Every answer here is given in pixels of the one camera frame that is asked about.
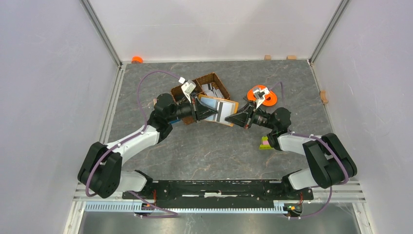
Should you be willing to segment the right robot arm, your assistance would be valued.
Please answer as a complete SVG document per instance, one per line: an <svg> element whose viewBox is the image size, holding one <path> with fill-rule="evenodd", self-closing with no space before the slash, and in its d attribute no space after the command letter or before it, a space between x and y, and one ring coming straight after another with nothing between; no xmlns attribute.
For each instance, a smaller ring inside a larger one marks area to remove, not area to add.
<svg viewBox="0 0 413 234"><path fill-rule="evenodd" d="M282 178L281 192L288 199L298 196L301 189L327 189L345 184L357 175L356 164L336 134L316 136L292 132L289 130L290 118L291 112L284 107L268 113L249 102L225 120L245 129L253 124L268 128L271 131L267 134L267 141L271 148L305 156L308 168Z"/></svg>

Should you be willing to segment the yellow leather card holder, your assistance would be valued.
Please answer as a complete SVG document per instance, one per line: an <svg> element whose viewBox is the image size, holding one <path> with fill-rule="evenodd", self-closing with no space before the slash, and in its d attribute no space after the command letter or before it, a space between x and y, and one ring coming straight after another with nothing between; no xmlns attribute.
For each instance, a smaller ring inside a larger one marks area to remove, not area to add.
<svg viewBox="0 0 413 234"><path fill-rule="evenodd" d="M237 113L239 106L238 102L202 94L200 94L198 98L202 104L217 110L216 114L207 117L204 121L216 122L230 127L234 125L233 123L226 121L225 118Z"/></svg>

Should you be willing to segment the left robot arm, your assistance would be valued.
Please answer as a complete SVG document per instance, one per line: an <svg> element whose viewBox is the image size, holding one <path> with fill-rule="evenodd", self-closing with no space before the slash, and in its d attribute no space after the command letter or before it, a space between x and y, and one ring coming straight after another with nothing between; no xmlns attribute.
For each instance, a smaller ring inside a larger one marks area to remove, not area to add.
<svg viewBox="0 0 413 234"><path fill-rule="evenodd" d="M86 196L108 198L115 192L133 191L140 198L152 195L153 185L142 172L126 172L126 161L146 148L163 141L172 131L172 121L192 117L200 121L217 114L197 98L190 95L188 101L175 102L171 94L160 94L149 120L135 132L107 144L93 143L79 170L77 179L86 187Z"/></svg>

